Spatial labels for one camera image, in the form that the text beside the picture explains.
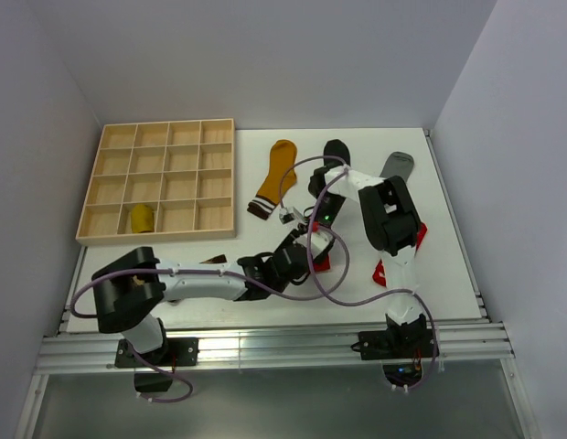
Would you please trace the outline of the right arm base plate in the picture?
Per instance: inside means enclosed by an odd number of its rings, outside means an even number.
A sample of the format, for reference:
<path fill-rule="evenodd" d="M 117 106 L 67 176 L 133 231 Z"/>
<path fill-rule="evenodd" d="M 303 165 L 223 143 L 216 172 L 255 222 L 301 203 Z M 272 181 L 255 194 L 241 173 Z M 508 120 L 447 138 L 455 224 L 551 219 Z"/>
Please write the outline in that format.
<path fill-rule="evenodd" d="M 362 360 L 431 359 L 440 354 L 430 330 L 423 331 L 420 335 L 406 336 L 389 330 L 362 331 L 350 348 Z"/>

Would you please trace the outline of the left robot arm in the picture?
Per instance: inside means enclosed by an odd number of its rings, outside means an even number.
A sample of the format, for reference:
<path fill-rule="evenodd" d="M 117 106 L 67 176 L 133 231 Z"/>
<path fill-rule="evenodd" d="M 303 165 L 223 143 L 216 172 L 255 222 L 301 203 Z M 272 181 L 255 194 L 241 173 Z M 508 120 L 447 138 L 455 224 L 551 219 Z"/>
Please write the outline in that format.
<path fill-rule="evenodd" d="M 274 252 L 235 262 L 181 264 L 162 260 L 151 247 L 138 247 L 92 276 L 98 329 L 121 334 L 148 365 L 166 360 L 169 343 L 153 310 L 162 303 L 212 298 L 229 302 L 262 301 L 299 284 L 309 262 L 327 259 L 335 239 L 329 231 L 292 230 Z"/>

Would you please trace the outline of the black sock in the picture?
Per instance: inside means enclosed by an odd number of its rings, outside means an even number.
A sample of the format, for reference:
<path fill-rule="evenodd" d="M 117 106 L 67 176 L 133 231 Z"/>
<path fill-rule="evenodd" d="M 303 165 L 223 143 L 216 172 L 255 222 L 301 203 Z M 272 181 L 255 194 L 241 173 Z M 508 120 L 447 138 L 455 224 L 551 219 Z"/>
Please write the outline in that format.
<path fill-rule="evenodd" d="M 350 165 L 351 157 L 347 145 L 339 139 L 326 142 L 323 150 L 324 166 L 333 168 L 343 164 Z"/>

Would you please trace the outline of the yellow bear sock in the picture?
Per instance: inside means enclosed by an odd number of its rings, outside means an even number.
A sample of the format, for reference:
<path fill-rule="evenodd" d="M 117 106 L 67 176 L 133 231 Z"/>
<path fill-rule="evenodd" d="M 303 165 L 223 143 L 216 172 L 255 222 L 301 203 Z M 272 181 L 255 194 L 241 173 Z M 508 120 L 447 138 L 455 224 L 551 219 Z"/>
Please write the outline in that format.
<path fill-rule="evenodd" d="M 136 204 L 130 211 L 131 232 L 133 234 L 155 231 L 155 212 L 145 204 Z"/>

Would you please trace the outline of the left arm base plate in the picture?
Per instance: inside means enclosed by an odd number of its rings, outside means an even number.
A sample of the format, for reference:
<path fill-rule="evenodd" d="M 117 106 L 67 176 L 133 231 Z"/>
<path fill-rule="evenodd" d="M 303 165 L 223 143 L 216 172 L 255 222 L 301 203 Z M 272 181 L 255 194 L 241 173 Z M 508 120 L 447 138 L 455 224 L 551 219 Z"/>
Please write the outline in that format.
<path fill-rule="evenodd" d="M 193 367 L 198 361 L 198 339 L 196 337 L 171 337 L 164 345 L 152 352 L 141 353 L 140 357 L 157 367 Z M 119 341 L 114 360 L 117 369 L 144 367 L 144 363 L 134 356 L 126 339 Z"/>

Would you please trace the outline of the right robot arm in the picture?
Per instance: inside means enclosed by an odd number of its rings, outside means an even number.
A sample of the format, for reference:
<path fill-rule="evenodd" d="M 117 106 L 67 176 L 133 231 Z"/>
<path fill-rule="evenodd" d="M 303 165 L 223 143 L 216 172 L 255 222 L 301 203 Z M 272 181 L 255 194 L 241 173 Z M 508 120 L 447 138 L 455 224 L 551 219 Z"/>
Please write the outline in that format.
<path fill-rule="evenodd" d="M 358 203 L 369 244 L 379 252 L 382 278 L 389 299 L 386 310 L 387 346 L 404 357 L 419 339 L 432 333 L 431 314 L 416 293 L 414 257 L 422 222 L 401 177 L 372 177 L 350 166 L 322 166 L 310 178 L 309 192 L 316 197 L 315 213 L 324 198 Z"/>

